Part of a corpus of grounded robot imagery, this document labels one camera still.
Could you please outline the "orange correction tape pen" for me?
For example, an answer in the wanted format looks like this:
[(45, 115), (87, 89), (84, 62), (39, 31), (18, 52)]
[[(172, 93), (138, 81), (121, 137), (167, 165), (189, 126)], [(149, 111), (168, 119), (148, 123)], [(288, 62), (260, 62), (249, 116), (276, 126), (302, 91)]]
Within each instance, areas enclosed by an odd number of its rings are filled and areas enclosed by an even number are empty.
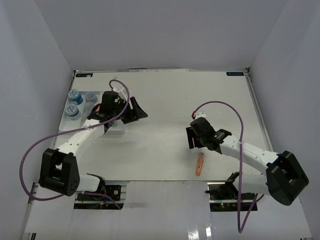
[(204, 165), (204, 160), (205, 160), (205, 154), (201, 152), (198, 156), (197, 162), (196, 162), (196, 170), (195, 170), (195, 175), (199, 177), (202, 172), (202, 168)]

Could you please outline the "clear clip jar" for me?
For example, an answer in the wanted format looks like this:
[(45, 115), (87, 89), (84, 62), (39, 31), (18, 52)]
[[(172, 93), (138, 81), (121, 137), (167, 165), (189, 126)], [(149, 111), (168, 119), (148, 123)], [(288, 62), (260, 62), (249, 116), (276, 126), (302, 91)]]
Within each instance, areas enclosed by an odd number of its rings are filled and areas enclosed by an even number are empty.
[(85, 99), (87, 102), (96, 103), (98, 101), (97, 94), (94, 91), (88, 91), (85, 94)]
[(95, 104), (92, 102), (86, 103), (83, 108), (83, 114), (90, 114)]

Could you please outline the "blue jar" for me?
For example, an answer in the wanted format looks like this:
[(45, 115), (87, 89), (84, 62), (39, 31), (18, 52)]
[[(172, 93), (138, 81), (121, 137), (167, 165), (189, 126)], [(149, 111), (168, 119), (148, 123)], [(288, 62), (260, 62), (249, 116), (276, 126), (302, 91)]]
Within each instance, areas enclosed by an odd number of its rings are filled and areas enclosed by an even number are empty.
[(74, 104), (68, 104), (64, 109), (65, 114), (73, 121), (78, 120), (81, 117), (81, 112)]
[(77, 105), (80, 105), (83, 102), (83, 98), (77, 89), (70, 90), (67, 95), (69, 100), (75, 102)]

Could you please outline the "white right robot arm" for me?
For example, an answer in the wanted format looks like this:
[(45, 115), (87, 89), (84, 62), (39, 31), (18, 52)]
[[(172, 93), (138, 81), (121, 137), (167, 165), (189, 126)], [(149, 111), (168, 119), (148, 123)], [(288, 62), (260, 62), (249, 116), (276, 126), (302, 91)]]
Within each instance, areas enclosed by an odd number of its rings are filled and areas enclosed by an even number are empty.
[(241, 143), (225, 129), (214, 130), (204, 117), (193, 120), (186, 134), (190, 149), (207, 148), (259, 171), (259, 174), (232, 173), (223, 185), (206, 191), (212, 198), (236, 200), (243, 194), (261, 194), (289, 206), (309, 184), (296, 156), (289, 151), (276, 153)]

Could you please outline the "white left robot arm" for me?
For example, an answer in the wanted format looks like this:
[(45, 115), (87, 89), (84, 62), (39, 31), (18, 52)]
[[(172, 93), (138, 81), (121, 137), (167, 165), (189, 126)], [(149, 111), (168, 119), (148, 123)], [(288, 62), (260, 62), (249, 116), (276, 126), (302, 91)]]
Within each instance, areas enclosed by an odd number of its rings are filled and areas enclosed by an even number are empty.
[(42, 155), (39, 185), (56, 193), (72, 196), (88, 192), (94, 199), (105, 196), (103, 178), (94, 174), (81, 175), (77, 160), (103, 136), (115, 123), (132, 123), (147, 118), (148, 114), (138, 105), (135, 97), (125, 97), (114, 91), (105, 91), (101, 103), (96, 104), (83, 125), (56, 149), (48, 148)]

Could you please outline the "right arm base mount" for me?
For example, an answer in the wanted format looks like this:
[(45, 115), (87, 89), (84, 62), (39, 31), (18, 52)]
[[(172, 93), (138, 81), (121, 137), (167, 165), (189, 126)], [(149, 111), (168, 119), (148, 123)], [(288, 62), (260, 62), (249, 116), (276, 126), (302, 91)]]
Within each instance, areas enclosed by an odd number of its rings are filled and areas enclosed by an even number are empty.
[[(239, 172), (235, 172), (222, 183), (208, 183), (205, 193), (209, 195), (211, 212), (237, 212), (238, 190), (233, 183), (238, 176)], [(255, 194), (251, 192), (241, 193), (240, 211), (248, 211), (254, 197)]]

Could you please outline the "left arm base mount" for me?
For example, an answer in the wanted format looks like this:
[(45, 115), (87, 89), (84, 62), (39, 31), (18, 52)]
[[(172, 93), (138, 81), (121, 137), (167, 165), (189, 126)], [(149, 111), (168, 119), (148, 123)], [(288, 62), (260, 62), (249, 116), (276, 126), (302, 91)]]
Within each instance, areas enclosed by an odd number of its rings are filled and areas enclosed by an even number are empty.
[(103, 182), (96, 191), (80, 191), (75, 195), (75, 209), (87, 210), (121, 210), (125, 191), (121, 184)]

